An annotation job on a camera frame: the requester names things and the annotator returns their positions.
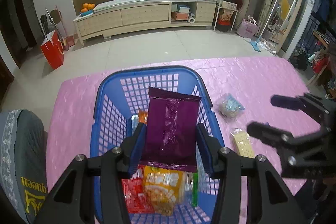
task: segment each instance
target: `pink bag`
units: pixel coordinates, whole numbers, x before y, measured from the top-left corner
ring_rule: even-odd
[[[243,19],[242,23],[240,24],[237,34],[241,37],[248,37],[252,38],[254,34],[258,31],[259,27],[255,23],[255,20],[249,16],[249,19]]]

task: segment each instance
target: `blue plastic basket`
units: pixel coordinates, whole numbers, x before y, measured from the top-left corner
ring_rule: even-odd
[[[202,78],[183,66],[150,67],[123,70],[103,80],[98,89],[92,126],[90,157],[100,156],[131,135],[130,118],[139,109],[148,110],[148,87],[200,96],[197,123],[205,125],[210,136],[224,146],[223,137],[212,103]],[[219,188],[219,180],[205,173],[201,156],[196,149],[198,169],[198,206],[176,205],[170,217],[160,214],[130,214],[132,224],[201,224],[210,222]],[[102,221],[100,203],[100,177],[94,180],[94,205],[98,221]]]

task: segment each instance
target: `purple snack package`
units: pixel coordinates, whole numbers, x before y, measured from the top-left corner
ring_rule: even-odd
[[[147,134],[141,164],[196,172],[196,122],[201,97],[148,88]]]

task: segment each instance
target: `circular cutout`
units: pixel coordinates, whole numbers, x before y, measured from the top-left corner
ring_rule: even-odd
[[[58,11],[56,9],[54,9],[50,12],[50,16],[52,17],[55,24],[58,24],[58,23],[61,22],[61,18],[60,18],[59,14],[58,14]]]

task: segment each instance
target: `metal bolt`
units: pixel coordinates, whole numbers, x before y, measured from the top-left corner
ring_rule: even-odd
[[[264,155],[258,155],[258,156],[257,156],[257,159],[258,159],[259,161],[261,161],[261,162],[264,162],[264,161],[267,160],[266,156],[264,156]]]
[[[296,158],[293,156],[288,157],[288,162],[291,166],[296,165]]]
[[[118,146],[116,146],[115,148],[112,149],[112,153],[114,153],[114,154],[119,154],[119,153],[121,153],[121,148],[118,147]]]
[[[282,134],[281,139],[283,139],[285,142],[288,142],[289,137],[285,134]]]
[[[83,154],[78,154],[75,159],[76,161],[82,161],[85,158],[85,156]]]
[[[225,146],[220,149],[220,152],[223,154],[228,154],[230,152],[230,149]]]

